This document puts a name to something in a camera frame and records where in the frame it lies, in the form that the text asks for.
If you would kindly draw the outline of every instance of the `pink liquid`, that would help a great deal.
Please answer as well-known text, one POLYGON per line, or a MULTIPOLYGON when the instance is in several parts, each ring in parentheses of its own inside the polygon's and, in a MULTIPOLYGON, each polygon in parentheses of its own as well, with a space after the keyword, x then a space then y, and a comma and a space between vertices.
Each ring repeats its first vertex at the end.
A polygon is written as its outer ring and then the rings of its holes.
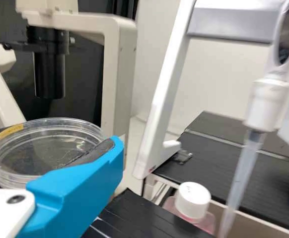
POLYGON ((212 213, 207 212, 205 214, 205 217, 203 217, 201 220, 195 220, 189 217, 184 216, 181 214, 175 207, 175 196, 167 198, 165 201, 163 208, 174 215, 182 218, 183 220, 191 223, 192 225, 200 228, 201 230, 213 235, 215 232, 215 216, 212 213))

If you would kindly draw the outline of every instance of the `blue clamp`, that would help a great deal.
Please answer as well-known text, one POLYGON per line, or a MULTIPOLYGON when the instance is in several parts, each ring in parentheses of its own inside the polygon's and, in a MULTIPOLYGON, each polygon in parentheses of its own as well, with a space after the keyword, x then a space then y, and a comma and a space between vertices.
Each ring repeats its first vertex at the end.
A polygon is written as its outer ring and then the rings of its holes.
POLYGON ((124 145, 112 147, 95 161, 50 171, 27 184, 36 208, 17 237, 80 237, 108 204, 123 176, 124 145))

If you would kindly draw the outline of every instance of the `petri dish lid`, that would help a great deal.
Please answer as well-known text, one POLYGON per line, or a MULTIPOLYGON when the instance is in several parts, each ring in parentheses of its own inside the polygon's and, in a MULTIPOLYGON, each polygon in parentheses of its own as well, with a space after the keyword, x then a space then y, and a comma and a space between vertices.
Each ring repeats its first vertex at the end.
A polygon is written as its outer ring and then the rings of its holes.
POLYGON ((104 140, 96 125, 71 118, 37 119, 0 133, 0 186, 25 188, 48 171, 70 166, 104 140))

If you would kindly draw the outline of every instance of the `white bottle cap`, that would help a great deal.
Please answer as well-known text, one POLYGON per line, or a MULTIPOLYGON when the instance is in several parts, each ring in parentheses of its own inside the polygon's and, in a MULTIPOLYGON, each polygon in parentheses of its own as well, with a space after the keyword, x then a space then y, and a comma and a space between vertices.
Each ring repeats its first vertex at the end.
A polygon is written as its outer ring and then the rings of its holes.
POLYGON ((205 216, 210 200, 211 194, 204 186, 184 182, 179 186, 175 207, 182 215, 199 220, 205 216))

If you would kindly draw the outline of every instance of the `pipette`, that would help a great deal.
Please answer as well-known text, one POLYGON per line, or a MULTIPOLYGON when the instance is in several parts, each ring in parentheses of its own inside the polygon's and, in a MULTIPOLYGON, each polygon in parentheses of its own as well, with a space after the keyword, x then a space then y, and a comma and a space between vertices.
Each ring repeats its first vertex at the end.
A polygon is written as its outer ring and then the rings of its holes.
POLYGON ((234 222, 248 180, 267 132, 275 129, 280 112, 289 94, 289 0, 283 4, 274 33, 273 44, 262 79, 254 82, 244 124, 250 129, 245 136, 231 189, 227 208, 222 216, 218 237, 225 238, 234 222))

